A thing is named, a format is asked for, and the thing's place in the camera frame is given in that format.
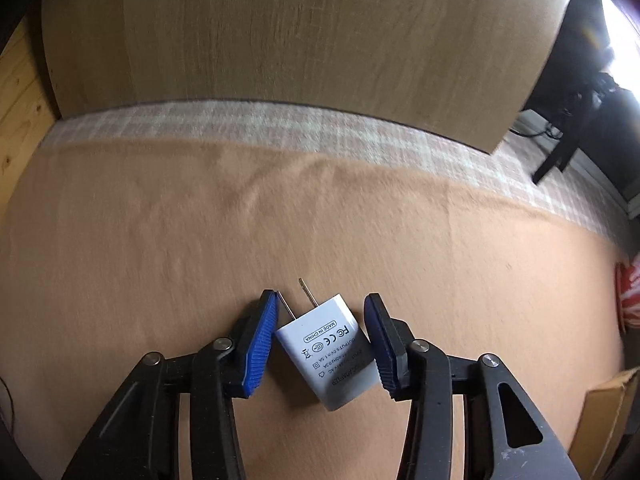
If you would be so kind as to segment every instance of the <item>black cable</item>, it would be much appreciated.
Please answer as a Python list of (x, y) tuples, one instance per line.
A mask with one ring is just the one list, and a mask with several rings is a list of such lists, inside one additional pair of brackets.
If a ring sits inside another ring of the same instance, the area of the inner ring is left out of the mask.
[(546, 135), (547, 137), (549, 137), (549, 139), (553, 139), (553, 140), (560, 140), (562, 138), (562, 132), (560, 130), (558, 130), (557, 134), (553, 133), (553, 125), (549, 122), (545, 125), (544, 130), (537, 132), (535, 134), (523, 134), (522, 132), (519, 132), (515, 128), (509, 128), (509, 131), (512, 134), (516, 134), (519, 137), (524, 137), (525, 139), (533, 139), (534, 137), (539, 137), (541, 135)]
[(540, 135), (544, 134), (546, 132), (545, 130), (542, 130), (541, 132), (538, 132), (536, 134), (523, 134), (522, 132), (519, 132), (518, 130), (515, 130), (514, 128), (509, 128), (509, 131), (512, 134), (516, 134), (519, 137), (525, 137), (526, 139), (533, 139), (533, 137), (539, 137)]
[(6, 385), (6, 383), (4, 382), (4, 379), (2, 377), (0, 377), (0, 382), (2, 383), (2, 386), (4, 386), (4, 389), (6, 390), (6, 394), (9, 396), (9, 405), (11, 406), (11, 424), (8, 425), (6, 423), (6, 420), (4, 418), (4, 412), (2, 411), (2, 408), (0, 408), (0, 415), (2, 415), (2, 421), (4, 422), (4, 425), (9, 430), (9, 433), (11, 434), (11, 436), (14, 436), (14, 429), (15, 429), (14, 398), (11, 396), (11, 390)]

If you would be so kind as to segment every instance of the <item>plug prong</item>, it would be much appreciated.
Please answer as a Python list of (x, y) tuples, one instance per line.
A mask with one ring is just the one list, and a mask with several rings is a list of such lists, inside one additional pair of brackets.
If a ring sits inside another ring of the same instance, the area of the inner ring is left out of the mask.
[(296, 320), (296, 316), (295, 314), (293, 314), (292, 310), (289, 308), (289, 305), (287, 304), (286, 301), (284, 301), (284, 298), (282, 297), (282, 293), (279, 290), (276, 290), (276, 294), (278, 295), (278, 299), (282, 302), (282, 304), (284, 305), (284, 308), (287, 309), (287, 312), (289, 313), (289, 315), (291, 316), (291, 319), (293, 321)]
[(300, 283), (302, 290), (305, 291), (306, 296), (309, 298), (309, 301), (314, 306), (314, 308), (317, 307), (318, 302), (316, 301), (316, 298), (314, 298), (314, 295), (311, 293), (308, 286), (306, 286), (305, 280), (303, 280), (302, 278), (298, 278), (298, 282)]

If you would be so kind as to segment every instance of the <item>red and white bag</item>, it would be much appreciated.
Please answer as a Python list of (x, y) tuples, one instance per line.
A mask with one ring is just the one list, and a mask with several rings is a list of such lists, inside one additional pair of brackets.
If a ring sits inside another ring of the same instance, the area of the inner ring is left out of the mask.
[(616, 300), (620, 328), (640, 328), (640, 253), (628, 267), (616, 264)]

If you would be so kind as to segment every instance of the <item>wooden wall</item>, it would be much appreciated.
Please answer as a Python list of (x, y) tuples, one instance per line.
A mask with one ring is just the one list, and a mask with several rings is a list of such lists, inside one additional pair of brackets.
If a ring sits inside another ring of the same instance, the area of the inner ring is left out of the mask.
[(31, 154), (58, 115), (41, 44), (40, 13), (34, 8), (0, 54), (0, 218)]
[(43, 0), (62, 115), (170, 99), (311, 104), (491, 151), (569, 0)]

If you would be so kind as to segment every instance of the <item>blue gripper pad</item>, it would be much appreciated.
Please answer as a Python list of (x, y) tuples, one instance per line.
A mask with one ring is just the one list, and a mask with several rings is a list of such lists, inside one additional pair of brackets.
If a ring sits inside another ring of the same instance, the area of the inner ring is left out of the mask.
[(260, 298), (260, 304), (262, 311), (245, 357), (245, 375), (244, 381), (242, 381), (245, 398), (251, 396), (260, 385), (271, 351), (271, 336), (276, 329), (278, 320), (278, 297), (273, 290), (264, 291)]
[(379, 294), (364, 300), (364, 324), (369, 333), (380, 381), (392, 398), (408, 386), (409, 370), (405, 344)]

